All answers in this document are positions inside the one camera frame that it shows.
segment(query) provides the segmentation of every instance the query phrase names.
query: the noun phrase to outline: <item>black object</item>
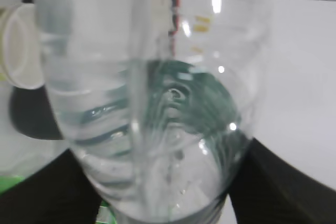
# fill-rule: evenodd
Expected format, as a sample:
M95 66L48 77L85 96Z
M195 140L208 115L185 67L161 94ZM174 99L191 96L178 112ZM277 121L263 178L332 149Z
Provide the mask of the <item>black object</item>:
M257 140L229 194L238 224L336 223L336 192L288 165Z
M229 194L238 224L336 223L336 192L286 164L257 140ZM94 224L100 201L66 151L0 196L0 223Z
M101 203L70 151L0 196L1 224L94 224Z
M37 90L14 88L9 101L9 117L14 128L26 136L62 139L44 87Z

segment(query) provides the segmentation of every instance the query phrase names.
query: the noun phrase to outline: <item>plastic bottle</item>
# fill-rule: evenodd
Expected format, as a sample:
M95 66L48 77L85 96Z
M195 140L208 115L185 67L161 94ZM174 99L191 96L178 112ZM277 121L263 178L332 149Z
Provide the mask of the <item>plastic bottle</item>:
M216 223L259 111L269 0L36 3L58 124L118 223Z

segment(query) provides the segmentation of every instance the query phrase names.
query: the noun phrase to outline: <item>green object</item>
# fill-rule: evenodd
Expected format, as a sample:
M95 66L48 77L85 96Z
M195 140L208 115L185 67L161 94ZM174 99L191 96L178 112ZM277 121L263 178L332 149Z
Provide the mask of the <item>green object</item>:
M105 201L102 201L100 205L96 224L117 224L111 210L109 209L109 204Z
M0 176L0 195L23 180L21 176Z

